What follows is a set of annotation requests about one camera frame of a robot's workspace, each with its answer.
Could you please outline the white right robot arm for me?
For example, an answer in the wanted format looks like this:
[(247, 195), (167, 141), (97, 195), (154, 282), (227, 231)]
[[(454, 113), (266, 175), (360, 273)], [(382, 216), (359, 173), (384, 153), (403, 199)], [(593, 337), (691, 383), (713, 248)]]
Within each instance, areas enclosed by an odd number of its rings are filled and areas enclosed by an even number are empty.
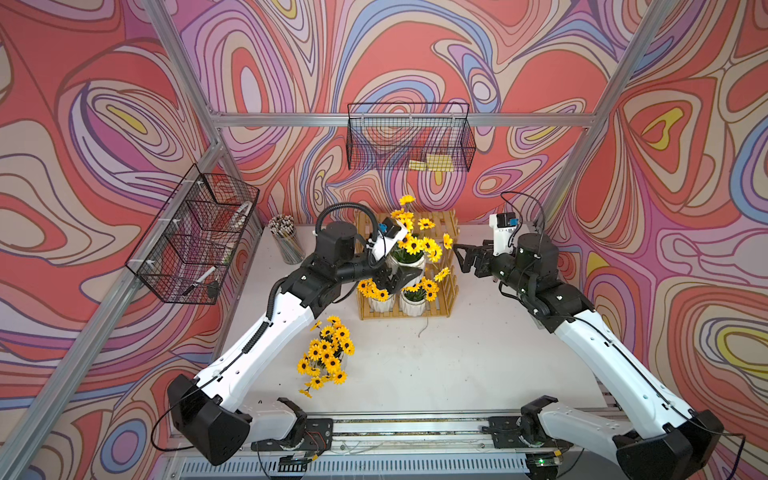
[(463, 272), (491, 276), (540, 328), (555, 335), (590, 368), (625, 412), (610, 420), (543, 395), (521, 410), (521, 441), (562, 440), (618, 465), (629, 479), (687, 479), (703, 469), (724, 433), (709, 410), (697, 411), (657, 379), (603, 321), (575, 286), (559, 277), (559, 250), (544, 234), (514, 244), (499, 239), (453, 247)]

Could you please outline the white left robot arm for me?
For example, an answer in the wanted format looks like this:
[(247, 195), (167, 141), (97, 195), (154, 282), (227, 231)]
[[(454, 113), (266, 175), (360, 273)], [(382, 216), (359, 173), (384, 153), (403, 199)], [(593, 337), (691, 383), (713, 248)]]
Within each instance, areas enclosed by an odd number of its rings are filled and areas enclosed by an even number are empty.
[(173, 427), (211, 465), (227, 462), (246, 443), (297, 444), (303, 411), (286, 399), (248, 409), (251, 386), (278, 353), (341, 296), (345, 284), (374, 280), (396, 292), (418, 271), (392, 272), (386, 259), (409, 233), (400, 220), (382, 220), (366, 206), (343, 202), (323, 210), (315, 224), (315, 249), (277, 280), (265, 313), (225, 353), (194, 377), (179, 375), (168, 386)]

